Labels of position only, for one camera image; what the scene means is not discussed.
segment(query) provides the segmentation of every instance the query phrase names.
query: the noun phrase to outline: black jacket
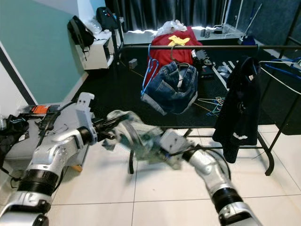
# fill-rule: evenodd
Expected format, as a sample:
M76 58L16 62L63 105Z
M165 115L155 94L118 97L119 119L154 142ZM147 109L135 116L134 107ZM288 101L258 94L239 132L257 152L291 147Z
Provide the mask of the black jacket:
M260 114L259 62L243 56L228 78L229 92L215 124L213 140L223 146L226 161L234 163L240 145L256 145Z

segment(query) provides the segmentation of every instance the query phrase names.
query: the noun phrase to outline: blue hanger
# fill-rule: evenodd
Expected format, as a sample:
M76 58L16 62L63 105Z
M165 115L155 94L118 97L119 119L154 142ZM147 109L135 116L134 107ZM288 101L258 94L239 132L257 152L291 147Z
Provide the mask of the blue hanger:
M157 69L158 69L158 67L159 67L159 61L156 60L156 59L153 59L153 58L151 57L151 55L150 55L150 48L151 48L151 44L149 45L149 48L148 48L149 63L148 63L148 66L147 66L147 69L146 69L146 72L145 72L145 76L144 76L144 79L143 79L143 83L142 83L141 96L145 93L145 90L146 90L147 86L148 86L149 83L151 82L152 78L153 78L154 75L156 74L156 71L157 71ZM151 75L149 82L148 82L148 83L146 84L146 86L144 87L146 77L147 77L147 75L152 71L154 65L156 65L156 68L155 68L153 74Z
M298 62L301 62L301 57L298 57L298 58L296 58L296 59L275 59L275 60L271 60L271 61L273 61L273 62L275 62L275 63L277 63L277 62L298 63ZM290 76L292 76L292 77L294 77L294 78L297 78L297 79L301 80L301 76L300 76L300 75L297 75L297 74L288 72L288 71L286 71L286 70L283 70L283 69L280 69L280 68L277 68L277 67L273 67L273 66L271 66L271 65L269 65L269 64L265 64L265 65L266 65L267 67L269 67L269 68L275 69L275 70L277 70L277 71L280 71L280 72L282 72L282 73L288 74L288 75L290 75ZM293 68L293 69L295 69L295 70L297 70L297 71L299 71L299 72L301 72L301 70L300 70L299 68L295 67L294 64L291 64L290 67Z

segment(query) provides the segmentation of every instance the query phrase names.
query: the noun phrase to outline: bottle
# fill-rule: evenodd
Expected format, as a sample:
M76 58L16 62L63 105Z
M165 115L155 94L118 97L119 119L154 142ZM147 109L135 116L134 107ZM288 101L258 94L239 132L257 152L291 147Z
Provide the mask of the bottle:
M0 130L6 129L6 119L0 114Z

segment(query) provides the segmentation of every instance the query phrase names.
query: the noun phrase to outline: black rug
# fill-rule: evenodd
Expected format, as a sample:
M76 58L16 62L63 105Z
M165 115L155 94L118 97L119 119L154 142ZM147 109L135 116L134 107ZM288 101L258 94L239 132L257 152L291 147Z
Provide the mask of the black rug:
M202 43L204 45L237 45L237 40L207 40ZM228 61L235 63L241 55L255 56L257 54L260 60L270 60L273 58L270 54L263 50L259 53L254 50L207 50L207 53L209 57L216 62L216 68L219 65L222 65L223 61L227 64ZM136 58L138 66L135 68L135 72L144 76L147 67L146 57L147 50L131 49L124 52L122 61L125 65L127 65L129 60ZM213 110L214 105L199 101L195 101L198 105L193 104L181 115L167 114L166 116L162 116L148 104L140 100L143 77L135 72L129 70L123 64L118 65L117 73L115 74L113 66L109 69L89 71L88 78L78 90L74 99L78 97L80 92L93 93L95 95L93 111L97 117L105 118L109 112L120 109L123 111L133 111L137 113L145 123L162 127L214 127L217 117L207 116L206 113L208 111L198 106L201 105L209 110ZM262 88L265 87L268 78L269 77L267 75L262 76ZM270 90L271 92L273 90L275 91L275 88L271 86ZM199 81L199 98L225 97L226 94L227 90L216 75L214 75L214 79L212 80ZM270 105L273 105L271 109L275 109L277 106L275 103L270 103L269 101L267 104L264 103L264 109L268 114L266 114L264 110L261 111L260 124L275 124L275 122L281 122L282 115L278 115L275 111L271 114L269 110ZM289 103L287 101L282 103L283 108L288 105ZM300 128L296 129L296 126L289 125L287 128L288 129L286 131L301 132Z

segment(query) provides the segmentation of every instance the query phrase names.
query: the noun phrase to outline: black curtain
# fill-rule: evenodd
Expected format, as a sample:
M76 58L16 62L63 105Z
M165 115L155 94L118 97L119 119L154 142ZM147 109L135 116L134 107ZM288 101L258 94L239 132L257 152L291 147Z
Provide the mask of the black curtain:
M106 0L113 12L114 0ZM124 31L157 30L178 19L186 26L213 26L221 22L225 0L117 0L124 17Z

